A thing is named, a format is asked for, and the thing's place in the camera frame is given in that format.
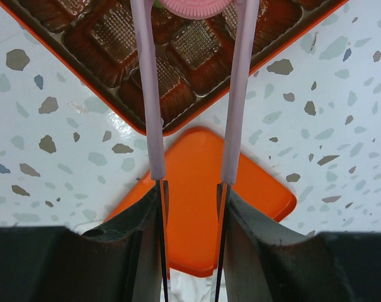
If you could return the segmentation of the pink cookie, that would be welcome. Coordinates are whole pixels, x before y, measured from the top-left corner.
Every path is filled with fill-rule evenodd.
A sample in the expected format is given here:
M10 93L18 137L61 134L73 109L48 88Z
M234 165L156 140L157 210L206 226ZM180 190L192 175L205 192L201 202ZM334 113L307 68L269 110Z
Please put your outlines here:
M171 13L189 20L202 20L221 13L231 0L160 0Z

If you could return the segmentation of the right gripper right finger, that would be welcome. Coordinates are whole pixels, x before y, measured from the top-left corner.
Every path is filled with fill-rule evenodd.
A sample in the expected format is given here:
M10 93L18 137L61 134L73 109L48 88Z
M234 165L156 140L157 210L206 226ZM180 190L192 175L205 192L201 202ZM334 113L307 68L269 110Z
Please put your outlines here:
M220 194L220 276L229 301L381 301L381 232L313 237Z

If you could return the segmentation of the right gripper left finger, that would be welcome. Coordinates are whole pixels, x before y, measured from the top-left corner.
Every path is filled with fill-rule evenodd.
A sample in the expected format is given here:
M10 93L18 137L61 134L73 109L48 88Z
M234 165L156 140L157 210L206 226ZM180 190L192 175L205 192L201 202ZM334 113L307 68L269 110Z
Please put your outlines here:
M164 206L165 187L154 186L83 234L0 227L0 301L160 301Z

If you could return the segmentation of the green cookie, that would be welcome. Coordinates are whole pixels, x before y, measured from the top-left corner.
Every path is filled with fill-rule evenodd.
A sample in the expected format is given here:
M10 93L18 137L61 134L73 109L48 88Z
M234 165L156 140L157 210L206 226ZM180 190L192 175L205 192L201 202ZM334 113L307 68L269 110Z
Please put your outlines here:
M158 9L164 9L164 5L160 2L160 0L154 0L153 6Z

